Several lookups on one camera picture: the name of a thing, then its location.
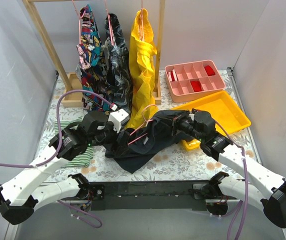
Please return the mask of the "dark navy shorts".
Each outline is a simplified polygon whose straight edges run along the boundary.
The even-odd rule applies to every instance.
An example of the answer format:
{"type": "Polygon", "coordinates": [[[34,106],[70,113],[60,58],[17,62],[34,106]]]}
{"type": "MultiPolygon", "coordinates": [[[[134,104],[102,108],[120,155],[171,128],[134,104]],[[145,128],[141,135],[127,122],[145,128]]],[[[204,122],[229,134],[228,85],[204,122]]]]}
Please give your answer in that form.
{"type": "Polygon", "coordinates": [[[142,135],[142,138],[129,145],[129,150],[121,157],[107,157],[114,159],[125,171],[133,174],[151,160],[158,152],[182,140],[193,138],[181,131],[172,135],[172,121],[177,115],[186,110],[160,110],[151,118],[147,126],[139,129],[130,136],[129,142],[142,135]]]}

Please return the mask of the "pink wire hanger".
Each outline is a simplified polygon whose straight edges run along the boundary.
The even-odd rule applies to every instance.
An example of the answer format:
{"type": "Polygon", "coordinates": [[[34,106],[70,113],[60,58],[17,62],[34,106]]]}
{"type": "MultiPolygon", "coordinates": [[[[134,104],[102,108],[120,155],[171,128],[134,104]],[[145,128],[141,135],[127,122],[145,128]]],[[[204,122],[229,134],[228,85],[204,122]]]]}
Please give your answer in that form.
{"type": "MultiPolygon", "coordinates": [[[[151,118],[146,118],[145,117],[145,111],[147,110],[147,109],[149,109],[149,108],[151,108],[151,107],[158,107],[156,104],[150,104],[150,105],[148,105],[148,106],[146,106],[143,110],[142,110],[142,112],[141,112],[141,117],[142,117],[142,119],[143,119],[143,123],[138,127],[138,128],[136,128],[133,132],[131,132],[130,133],[130,137],[132,136],[132,135],[134,135],[138,130],[140,130],[142,127],[145,127],[148,123],[150,123],[150,122],[152,122],[153,120],[151,119],[151,118]]],[[[129,145],[131,145],[131,144],[133,144],[134,142],[136,142],[137,140],[139,140],[139,139],[141,139],[142,137],[144,137],[145,136],[145,134],[143,134],[143,135],[141,135],[141,136],[139,136],[139,137],[137,137],[137,138],[135,138],[135,139],[133,139],[132,141],[130,141],[130,142],[128,142],[127,143],[127,145],[129,146],[129,145]]]]}

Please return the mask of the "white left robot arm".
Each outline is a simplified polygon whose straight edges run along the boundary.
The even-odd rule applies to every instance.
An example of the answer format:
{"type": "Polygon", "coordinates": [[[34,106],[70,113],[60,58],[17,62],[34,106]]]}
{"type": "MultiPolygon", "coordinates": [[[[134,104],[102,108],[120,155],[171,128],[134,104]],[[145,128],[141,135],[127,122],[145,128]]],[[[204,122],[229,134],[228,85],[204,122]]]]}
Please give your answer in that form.
{"type": "Polygon", "coordinates": [[[110,145],[129,120],[129,114],[119,109],[106,115],[99,111],[87,113],[81,121],[68,124],[48,146],[11,180],[0,184],[0,214],[12,225],[26,221],[39,208],[65,199],[92,200],[89,181],[81,174],[42,186],[56,170],[86,152],[88,147],[110,145]]]}

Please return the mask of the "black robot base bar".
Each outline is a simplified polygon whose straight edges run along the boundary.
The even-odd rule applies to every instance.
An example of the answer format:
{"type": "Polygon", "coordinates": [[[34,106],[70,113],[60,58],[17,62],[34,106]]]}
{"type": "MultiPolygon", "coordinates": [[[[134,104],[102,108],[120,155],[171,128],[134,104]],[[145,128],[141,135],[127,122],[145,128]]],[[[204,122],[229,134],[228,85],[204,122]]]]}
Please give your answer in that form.
{"type": "Polygon", "coordinates": [[[91,182],[90,209],[103,210],[161,210],[187,209],[209,210],[214,215],[228,212],[228,201],[218,193],[200,190],[204,180],[176,181],[119,181],[91,182]]]}

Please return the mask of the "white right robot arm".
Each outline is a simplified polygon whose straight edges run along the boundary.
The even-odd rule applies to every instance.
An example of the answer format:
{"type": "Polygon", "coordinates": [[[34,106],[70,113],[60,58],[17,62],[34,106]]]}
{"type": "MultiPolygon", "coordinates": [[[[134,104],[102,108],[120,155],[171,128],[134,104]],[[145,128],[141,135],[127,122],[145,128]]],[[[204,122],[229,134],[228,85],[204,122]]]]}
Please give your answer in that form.
{"type": "Polygon", "coordinates": [[[207,111],[184,111],[172,121],[173,132],[181,131],[200,142],[201,150],[217,162],[243,176],[240,181],[226,173],[218,173],[209,182],[210,195],[224,195],[261,210],[279,228],[286,228],[286,177],[274,173],[257,161],[246,157],[245,150],[229,136],[216,130],[218,123],[207,111]]]}

